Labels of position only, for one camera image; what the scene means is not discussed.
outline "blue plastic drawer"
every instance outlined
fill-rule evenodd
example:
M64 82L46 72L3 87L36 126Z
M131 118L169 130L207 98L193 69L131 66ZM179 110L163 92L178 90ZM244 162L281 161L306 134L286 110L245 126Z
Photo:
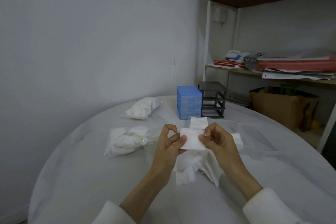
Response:
M177 100L181 104L201 103L202 93L196 86L177 86Z
M181 104L179 101L177 101L177 108L180 112L200 112L202 108L202 103Z
M200 117L201 116L201 112L180 112L179 109L177 110L178 110L178 116L180 120L189 120L189 117Z

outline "white wall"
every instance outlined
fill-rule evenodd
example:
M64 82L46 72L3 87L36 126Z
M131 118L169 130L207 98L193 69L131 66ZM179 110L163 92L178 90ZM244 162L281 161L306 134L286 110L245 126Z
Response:
M0 223L27 216L44 162L74 127L197 81L205 5L0 0Z
M336 51L335 0L284 0L275 3L242 8L238 23L235 49L251 52L299 50L326 47ZM230 48L232 12L221 27L212 23L209 48L212 58L220 58ZM218 73L225 82L226 73ZM265 79L230 76L232 91L248 94L249 90L263 86L279 86ZM336 102L335 89L301 86L300 90L321 96L316 119L326 123Z

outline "white cotton pad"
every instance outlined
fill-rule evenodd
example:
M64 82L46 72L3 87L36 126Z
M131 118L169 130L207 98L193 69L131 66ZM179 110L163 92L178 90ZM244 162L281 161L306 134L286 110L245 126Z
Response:
M203 129L193 129L193 128L181 128L180 130L180 136L186 135L187 141L186 143L181 147L183 150L205 150L206 147L204 144L202 144L198 136L204 135Z
M202 117L191 117L190 118L190 125L189 128L195 128L195 129L204 129L208 126L208 118Z
M231 135L233 137L234 143L237 146L237 149L241 150L244 147L244 144L243 144L242 138L240 137L240 134L239 133L232 133Z

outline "left hand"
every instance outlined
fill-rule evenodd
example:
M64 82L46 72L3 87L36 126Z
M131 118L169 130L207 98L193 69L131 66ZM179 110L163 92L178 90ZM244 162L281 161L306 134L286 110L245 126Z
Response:
M170 130L175 134L168 138ZM186 151L180 149L186 141L187 136L183 135L180 137L180 133L177 132L175 125L164 125L157 142L153 164L149 171L149 174L159 177L162 186L166 186L169 182L177 156Z

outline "plastic bag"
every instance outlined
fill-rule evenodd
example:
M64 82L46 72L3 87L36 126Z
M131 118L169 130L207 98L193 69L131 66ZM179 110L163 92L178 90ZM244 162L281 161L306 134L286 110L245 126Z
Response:
M138 120L146 119L161 103L161 99L145 97L132 105L132 107L126 111L126 114L122 116Z
M115 157L129 154L142 146L146 150L154 151L162 127L148 128L137 126L133 128L112 128L106 144L104 156Z

